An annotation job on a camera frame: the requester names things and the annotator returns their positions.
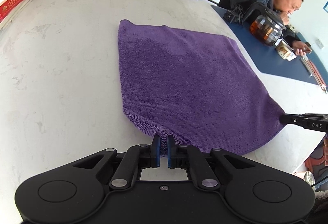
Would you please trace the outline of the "glass teapot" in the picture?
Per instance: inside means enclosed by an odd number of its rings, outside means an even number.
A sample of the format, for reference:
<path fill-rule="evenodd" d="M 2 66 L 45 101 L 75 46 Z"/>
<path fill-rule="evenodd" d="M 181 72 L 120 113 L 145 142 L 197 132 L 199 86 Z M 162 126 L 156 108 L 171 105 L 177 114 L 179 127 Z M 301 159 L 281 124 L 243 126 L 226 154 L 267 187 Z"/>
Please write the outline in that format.
<path fill-rule="evenodd" d="M 274 46 L 286 30 L 281 18 L 272 10 L 265 9 L 250 26 L 250 33 L 267 46 Z"/>

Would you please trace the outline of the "blue desk mat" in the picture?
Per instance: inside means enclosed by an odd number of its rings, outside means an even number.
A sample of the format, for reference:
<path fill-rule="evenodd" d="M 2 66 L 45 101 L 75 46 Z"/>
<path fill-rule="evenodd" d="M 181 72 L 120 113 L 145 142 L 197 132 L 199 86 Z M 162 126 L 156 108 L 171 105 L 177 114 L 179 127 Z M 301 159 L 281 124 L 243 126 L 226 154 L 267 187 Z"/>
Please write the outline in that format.
<path fill-rule="evenodd" d="M 299 57 L 292 61 L 282 59 L 273 46 L 266 46 L 250 33 L 247 24 L 241 26 L 228 23 L 227 25 L 262 73 L 318 84 L 315 78 L 310 76 Z"/>

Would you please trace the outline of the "cigarette pack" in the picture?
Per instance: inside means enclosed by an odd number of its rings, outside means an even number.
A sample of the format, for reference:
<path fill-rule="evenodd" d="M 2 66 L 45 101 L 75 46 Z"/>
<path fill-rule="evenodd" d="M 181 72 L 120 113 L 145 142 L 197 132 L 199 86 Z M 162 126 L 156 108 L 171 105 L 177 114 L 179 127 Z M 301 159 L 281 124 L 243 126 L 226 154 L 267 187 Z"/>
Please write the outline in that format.
<path fill-rule="evenodd" d="M 296 59 L 296 55 L 294 54 L 294 51 L 288 43 L 284 40 L 281 40 L 275 47 L 276 52 L 279 54 L 279 56 L 287 61 L 292 61 Z"/>

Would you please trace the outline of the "purple microfiber towel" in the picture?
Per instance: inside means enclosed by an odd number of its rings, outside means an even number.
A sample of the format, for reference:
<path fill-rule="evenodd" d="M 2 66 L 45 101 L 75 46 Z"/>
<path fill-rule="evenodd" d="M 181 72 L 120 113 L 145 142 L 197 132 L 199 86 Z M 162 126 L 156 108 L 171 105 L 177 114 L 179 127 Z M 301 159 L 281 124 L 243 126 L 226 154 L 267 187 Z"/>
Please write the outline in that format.
<path fill-rule="evenodd" d="M 244 155 L 284 127 L 283 109 L 229 37 L 123 20 L 118 56 L 123 112 L 146 135 Z"/>

